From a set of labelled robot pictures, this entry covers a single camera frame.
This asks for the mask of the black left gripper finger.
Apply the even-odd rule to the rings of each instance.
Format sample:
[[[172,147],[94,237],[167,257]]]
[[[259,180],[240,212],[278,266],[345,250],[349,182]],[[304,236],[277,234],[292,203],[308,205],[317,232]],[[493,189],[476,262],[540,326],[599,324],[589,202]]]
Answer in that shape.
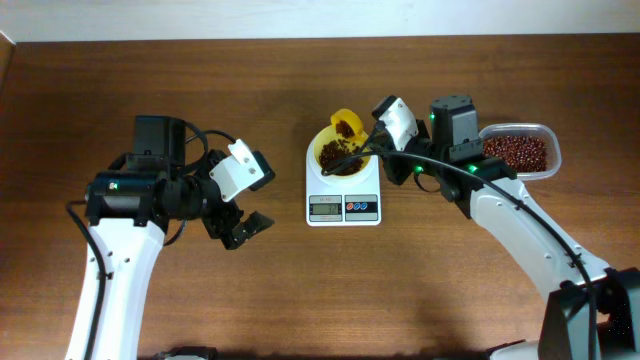
[[[241,224],[241,237],[251,238],[275,224],[271,218],[255,211]]]
[[[250,238],[250,233],[244,227],[235,228],[220,236],[226,250],[236,250]]]

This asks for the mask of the yellow plastic measuring scoop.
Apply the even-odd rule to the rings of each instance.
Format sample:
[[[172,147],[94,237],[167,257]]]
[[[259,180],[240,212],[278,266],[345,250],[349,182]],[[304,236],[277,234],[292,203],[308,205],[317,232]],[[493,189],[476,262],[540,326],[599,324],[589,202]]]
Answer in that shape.
[[[359,116],[353,111],[343,108],[330,117],[331,125],[336,133],[349,141],[364,141],[366,134]]]

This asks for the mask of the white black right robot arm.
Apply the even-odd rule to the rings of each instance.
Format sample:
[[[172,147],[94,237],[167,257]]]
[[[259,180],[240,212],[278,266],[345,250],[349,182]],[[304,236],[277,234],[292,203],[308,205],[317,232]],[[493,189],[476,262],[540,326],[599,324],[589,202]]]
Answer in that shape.
[[[470,97],[435,99],[426,121],[394,95],[372,112],[373,149],[388,179],[432,176],[449,202],[493,235],[533,282],[546,309],[539,339],[482,359],[636,359],[639,271],[616,270],[564,231],[503,160],[483,153]]]

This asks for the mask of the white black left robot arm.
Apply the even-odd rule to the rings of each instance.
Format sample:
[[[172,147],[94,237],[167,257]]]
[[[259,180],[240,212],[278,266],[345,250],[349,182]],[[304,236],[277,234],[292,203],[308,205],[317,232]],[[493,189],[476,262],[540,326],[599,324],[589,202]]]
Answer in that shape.
[[[85,214],[66,206],[87,242],[82,292],[69,359],[134,359],[147,290],[161,250],[176,241],[171,221],[202,222],[208,236],[236,250],[273,220],[246,215],[235,197],[275,177],[265,157],[232,138],[208,146],[207,132],[161,115],[135,118],[134,146],[88,184]]]

